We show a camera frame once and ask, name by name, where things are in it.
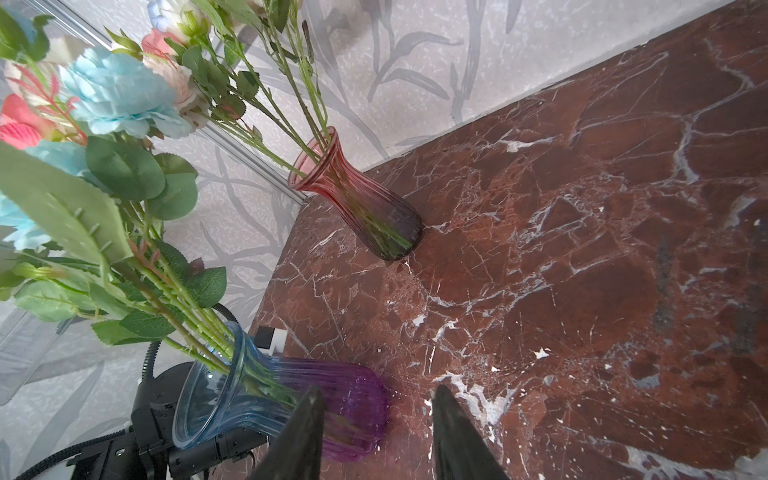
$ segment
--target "wallpaper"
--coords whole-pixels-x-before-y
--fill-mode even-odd
[[[23,0],[0,0],[27,8]],[[61,0],[87,23],[149,32],[144,0]],[[726,0],[305,0],[331,124],[363,170],[727,3]],[[298,105],[259,45],[262,79],[299,131]],[[0,91],[6,93],[5,86]],[[292,145],[249,111],[268,145]],[[157,146],[200,171],[200,199],[169,223],[188,259],[226,266],[224,303],[245,326],[257,310],[299,204],[199,137]],[[70,327],[31,381],[0,406],[0,480],[61,448],[120,428],[130,415],[144,346],[106,348]],[[161,350],[157,371],[185,358]]]

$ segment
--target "pink vase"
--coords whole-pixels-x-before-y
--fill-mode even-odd
[[[408,255],[422,237],[422,218],[416,210],[389,188],[368,178],[344,158],[339,135],[329,127],[331,141],[323,150],[312,139],[307,146],[320,157],[315,163],[302,152],[288,176],[294,190],[314,192],[327,198],[339,210],[357,237],[379,258],[393,261]]]

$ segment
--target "vase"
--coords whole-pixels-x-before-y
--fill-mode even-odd
[[[422,218],[398,194],[367,177],[344,158],[339,135],[328,127],[327,148],[317,139],[308,144],[319,156],[315,163],[302,152],[293,165],[288,184],[294,190],[314,192],[330,200],[357,237],[379,258],[399,260],[408,255],[422,237]]]
[[[384,435],[387,395],[378,376],[364,366],[314,359],[265,356],[240,326],[228,322],[234,349],[229,372],[197,361],[174,414],[174,444],[192,448],[236,427],[277,437],[311,386],[326,400],[323,455],[354,462]]]

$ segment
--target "marble tabletop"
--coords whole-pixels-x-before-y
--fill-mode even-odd
[[[431,478],[439,383],[512,478],[766,474],[766,25],[735,2],[371,170],[424,218],[403,261],[303,207],[254,328],[390,394],[324,479]]]

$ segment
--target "black cable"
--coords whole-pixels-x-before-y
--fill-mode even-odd
[[[144,356],[144,366],[141,367],[142,380],[154,378],[154,360],[157,358],[157,351],[160,349],[160,344],[160,340],[149,344],[147,354]]]
[[[217,303],[216,305],[214,305],[214,310],[224,315],[224,318],[226,318],[227,321],[235,322],[239,325],[239,323],[237,322],[237,319],[235,318],[235,315],[233,315],[232,312],[230,312],[230,310],[226,308],[224,305],[222,305],[221,303]]]
[[[95,445],[97,443],[101,443],[104,440],[116,439],[120,435],[125,435],[125,430],[120,430],[119,432],[110,433],[109,435],[98,437],[97,439],[86,440],[85,442],[80,442],[71,447],[67,447],[66,449],[59,450],[55,454],[47,457],[44,460],[41,460],[40,462],[37,462],[32,467],[28,468],[24,473],[16,477],[15,480],[32,480],[34,477],[40,475],[42,472],[45,472],[50,467],[56,465],[62,460],[66,460],[67,458],[75,456],[78,453],[82,452],[83,449],[85,449],[85,447]]]

